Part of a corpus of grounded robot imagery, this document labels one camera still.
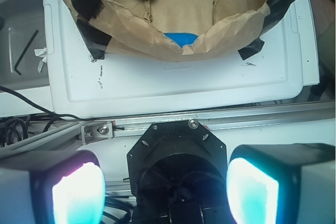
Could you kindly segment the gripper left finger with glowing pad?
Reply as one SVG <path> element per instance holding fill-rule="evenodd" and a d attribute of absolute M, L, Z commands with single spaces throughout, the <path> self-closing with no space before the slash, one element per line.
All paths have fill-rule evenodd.
<path fill-rule="evenodd" d="M 99 223 L 105 194 L 91 151 L 1 152 L 1 223 Z"/>

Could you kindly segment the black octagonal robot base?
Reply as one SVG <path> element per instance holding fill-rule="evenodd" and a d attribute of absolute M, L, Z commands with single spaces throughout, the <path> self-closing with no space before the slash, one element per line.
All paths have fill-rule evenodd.
<path fill-rule="evenodd" d="M 232 223 L 226 145 L 196 120 L 154 123 L 127 154 L 133 223 Z"/>

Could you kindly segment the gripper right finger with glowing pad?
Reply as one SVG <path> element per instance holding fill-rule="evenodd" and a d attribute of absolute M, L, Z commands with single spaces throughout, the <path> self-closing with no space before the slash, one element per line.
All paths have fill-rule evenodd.
<path fill-rule="evenodd" d="M 240 145 L 226 189 L 237 223 L 335 223 L 335 146 Z"/>

